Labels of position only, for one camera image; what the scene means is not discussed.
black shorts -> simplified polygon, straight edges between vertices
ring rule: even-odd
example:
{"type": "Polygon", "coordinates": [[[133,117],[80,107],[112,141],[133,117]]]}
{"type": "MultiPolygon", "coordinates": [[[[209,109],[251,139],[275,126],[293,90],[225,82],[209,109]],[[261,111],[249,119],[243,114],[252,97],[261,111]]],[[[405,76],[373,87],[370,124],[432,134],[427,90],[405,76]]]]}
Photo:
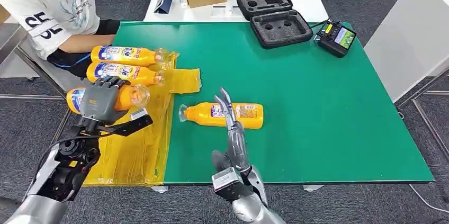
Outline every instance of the black shorts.
{"type": "MultiPolygon", "coordinates": [[[[100,20],[95,35],[117,34],[120,27],[119,20],[100,20]]],[[[58,68],[69,71],[75,76],[86,77],[87,67],[92,63],[88,53],[67,53],[59,48],[47,57],[47,61],[58,68]]]]}

green mat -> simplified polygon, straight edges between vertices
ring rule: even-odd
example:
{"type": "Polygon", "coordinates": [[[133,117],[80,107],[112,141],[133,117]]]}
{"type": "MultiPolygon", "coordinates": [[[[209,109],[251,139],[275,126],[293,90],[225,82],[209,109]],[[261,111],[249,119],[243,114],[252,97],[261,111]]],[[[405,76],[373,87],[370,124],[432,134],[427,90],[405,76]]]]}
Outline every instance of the green mat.
{"type": "Polygon", "coordinates": [[[265,183],[433,180],[358,40],[338,59],[312,41],[264,50],[249,23],[125,22],[114,45],[175,50],[178,68],[201,69],[201,91],[175,96],[167,184],[211,183],[226,128],[181,123],[177,109],[213,102],[220,86],[264,107],[246,140],[265,183]]]}

orange bottle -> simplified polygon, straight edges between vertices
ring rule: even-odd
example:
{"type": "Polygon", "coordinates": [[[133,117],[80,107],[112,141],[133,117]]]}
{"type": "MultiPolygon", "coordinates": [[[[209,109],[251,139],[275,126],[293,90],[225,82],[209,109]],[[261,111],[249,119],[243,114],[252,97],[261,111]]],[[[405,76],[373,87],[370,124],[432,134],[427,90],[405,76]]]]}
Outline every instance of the orange bottle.
{"type": "MultiPolygon", "coordinates": [[[[86,88],[72,89],[66,95],[67,104],[74,113],[80,114],[81,101],[85,90],[86,88]]],[[[123,85],[115,102],[115,110],[128,110],[132,106],[144,107],[149,99],[150,92],[145,85],[123,85]]]]}
{"type": "Polygon", "coordinates": [[[151,51],[147,48],[97,46],[91,52],[93,62],[113,62],[143,67],[163,63],[168,56],[168,52],[162,48],[151,51]]]}
{"type": "MultiPolygon", "coordinates": [[[[264,123],[264,108],[260,104],[232,104],[236,118],[245,129],[260,129],[264,123]]],[[[226,118],[218,103],[203,102],[196,106],[181,105],[178,109],[181,122],[193,121],[204,126],[226,126],[226,118]]]]}
{"type": "Polygon", "coordinates": [[[98,78],[106,76],[118,76],[123,80],[128,80],[131,85],[154,85],[164,83],[162,72],[154,72],[145,67],[93,62],[87,68],[87,79],[89,79],[90,82],[95,82],[98,78]]]}

yellow plastic bag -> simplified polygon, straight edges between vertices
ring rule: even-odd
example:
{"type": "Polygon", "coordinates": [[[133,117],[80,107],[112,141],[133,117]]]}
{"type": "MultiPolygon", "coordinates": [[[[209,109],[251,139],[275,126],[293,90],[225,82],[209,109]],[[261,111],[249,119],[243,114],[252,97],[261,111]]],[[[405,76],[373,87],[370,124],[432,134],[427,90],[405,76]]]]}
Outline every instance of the yellow plastic bag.
{"type": "MultiPolygon", "coordinates": [[[[154,186],[163,183],[172,127],[172,93],[197,92],[201,87],[199,69],[177,71],[174,69],[175,57],[166,66],[169,68],[165,71],[168,72],[166,83],[148,86],[151,96],[146,109],[153,124],[128,137],[100,138],[101,157],[84,186],[154,186]],[[173,83],[183,77],[190,78],[189,83],[173,83]]],[[[131,108],[117,123],[129,121],[129,114],[135,110],[136,107],[131,108]]]]}

robotic arm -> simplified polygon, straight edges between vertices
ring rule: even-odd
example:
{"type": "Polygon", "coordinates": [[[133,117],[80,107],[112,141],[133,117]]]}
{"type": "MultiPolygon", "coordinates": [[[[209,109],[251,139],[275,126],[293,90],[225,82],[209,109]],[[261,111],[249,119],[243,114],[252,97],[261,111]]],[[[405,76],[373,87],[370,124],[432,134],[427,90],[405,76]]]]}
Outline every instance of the robotic arm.
{"type": "Polygon", "coordinates": [[[285,224],[268,209],[262,178],[248,160],[243,126],[236,119],[229,94],[223,88],[220,92],[222,96],[215,95],[215,101],[226,118],[228,149],[225,154],[212,152],[212,162],[218,172],[212,176],[214,191],[232,204],[234,214],[245,223],[285,224]]]}
{"type": "Polygon", "coordinates": [[[69,138],[56,141],[42,155],[22,204],[7,224],[60,223],[67,211],[67,201],[75,199],[100,158],[99,138],[111,134],[128,136],[152,124],[146,110],[141,109],[131,114],[132,121],[106,127],[127,113],[116,111],[114,105],[120,87],[128,83],[109,76],[86,89],[80,107],[81,120],[72,126],[69,138]]]}

